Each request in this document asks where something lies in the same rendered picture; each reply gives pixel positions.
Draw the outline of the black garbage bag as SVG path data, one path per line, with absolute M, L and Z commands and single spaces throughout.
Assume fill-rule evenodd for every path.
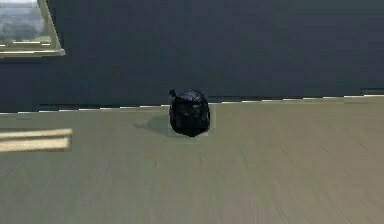
M 169 122 L 176 133 L 196 137 L 209 130 L 210 108 L 201 91 L 191 89 L 177 94 L 175 89 L 170 89 L 169 96 Z

